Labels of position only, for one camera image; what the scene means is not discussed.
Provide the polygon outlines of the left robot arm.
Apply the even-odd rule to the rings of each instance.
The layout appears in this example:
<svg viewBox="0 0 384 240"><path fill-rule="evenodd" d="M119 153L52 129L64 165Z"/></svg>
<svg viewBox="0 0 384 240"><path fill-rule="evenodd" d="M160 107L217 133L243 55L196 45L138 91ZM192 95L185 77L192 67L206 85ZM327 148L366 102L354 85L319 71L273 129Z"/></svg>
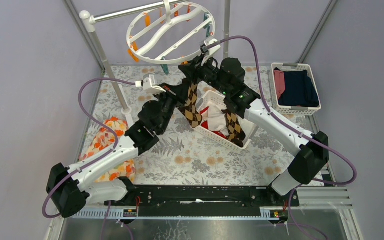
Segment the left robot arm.
<svg viewBox="0 0 384 240"><path fill-rule="evenodd" d="M154 85L150 80L134 83L136 87L156 96L145 103L138 114L138 121L122 136L109 126L99 125L115 137L113 143L102 151L69 166L58 163L52 167L46 186L48 193L42 206L44 217L49 201L56 206L58 217L68 218L80 212L86 205L106 201L119 201L128 206L135 200L135 192L120 179L107 182L96 180L110 169L149 151L165 134L175 109L186 106L193 84L184 80L179 85L167 83Z"/></svg>

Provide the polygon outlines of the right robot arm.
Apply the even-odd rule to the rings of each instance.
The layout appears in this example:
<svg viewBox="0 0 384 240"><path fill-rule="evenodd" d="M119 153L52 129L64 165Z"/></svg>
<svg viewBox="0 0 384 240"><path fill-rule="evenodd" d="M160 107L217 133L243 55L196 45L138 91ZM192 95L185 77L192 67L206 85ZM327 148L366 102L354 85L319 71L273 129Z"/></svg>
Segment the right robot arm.
<svg viewBox="0 0 384 240"><path fill-rule="evenodd" d="M237 58L229 57L217 64L213 58L204 61L203 56L197 56L178 68L192 83L205 82L223 94L230 112L274 136L293 155L287 170L266 193L271 205L281 205L292 189L309 184L328 163L327 135L305 130L270 107L261 94L245 84L246 71Z"/></svg>

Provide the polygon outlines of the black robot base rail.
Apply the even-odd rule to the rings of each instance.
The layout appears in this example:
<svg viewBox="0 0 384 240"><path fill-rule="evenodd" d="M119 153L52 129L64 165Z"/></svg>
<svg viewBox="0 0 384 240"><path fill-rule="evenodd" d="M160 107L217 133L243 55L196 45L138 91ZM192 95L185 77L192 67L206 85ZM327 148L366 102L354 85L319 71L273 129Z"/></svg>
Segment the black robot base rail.
<svg viewBox="0 0 384 240"><path fill-rule="evenodd" d="M300 206L297 193L285 196L264 186L136 185L113 207L132 207L139 217L260 217L262 209Z"/></svg>

